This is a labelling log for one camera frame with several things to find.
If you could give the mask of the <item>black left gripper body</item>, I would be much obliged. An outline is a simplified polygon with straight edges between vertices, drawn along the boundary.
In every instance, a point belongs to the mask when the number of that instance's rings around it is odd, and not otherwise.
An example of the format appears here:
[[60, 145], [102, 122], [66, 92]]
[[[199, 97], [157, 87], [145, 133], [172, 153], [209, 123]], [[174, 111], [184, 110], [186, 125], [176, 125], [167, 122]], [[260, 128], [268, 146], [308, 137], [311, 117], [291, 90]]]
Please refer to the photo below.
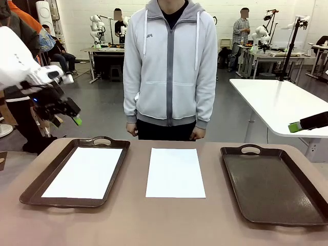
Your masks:
[[54, 119], [57, 113], [67, 113], [67, 100], [56, 82], [44, 85], [31, 85], [24, 81], [17, 86], [5, 89], [5, 102], [16, 122], [34, 122], [30, 108], [36, 107], [41, 119]]

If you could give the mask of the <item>person's right hand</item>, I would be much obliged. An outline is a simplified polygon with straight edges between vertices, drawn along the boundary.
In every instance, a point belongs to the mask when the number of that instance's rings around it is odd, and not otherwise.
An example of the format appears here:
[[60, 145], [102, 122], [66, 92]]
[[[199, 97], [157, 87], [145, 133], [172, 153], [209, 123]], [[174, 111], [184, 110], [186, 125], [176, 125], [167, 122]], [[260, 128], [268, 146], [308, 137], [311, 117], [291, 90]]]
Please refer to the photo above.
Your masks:
[[126, 123], [126, 131], [130, 133], [133, 137], [138, 136], [138, 129], [136, 123]]

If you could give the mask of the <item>person's left hand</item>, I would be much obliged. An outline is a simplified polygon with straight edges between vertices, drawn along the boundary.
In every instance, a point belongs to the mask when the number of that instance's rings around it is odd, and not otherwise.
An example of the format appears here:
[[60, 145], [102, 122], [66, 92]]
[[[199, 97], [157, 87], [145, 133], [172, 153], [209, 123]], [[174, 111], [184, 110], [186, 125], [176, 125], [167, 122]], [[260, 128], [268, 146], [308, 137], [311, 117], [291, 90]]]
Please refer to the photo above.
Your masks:
[[203, 139], [206, 135], [206, 129], [194, 127], [192, 134], [190, 136], [190, 141], [196, 141], [199, 139]]

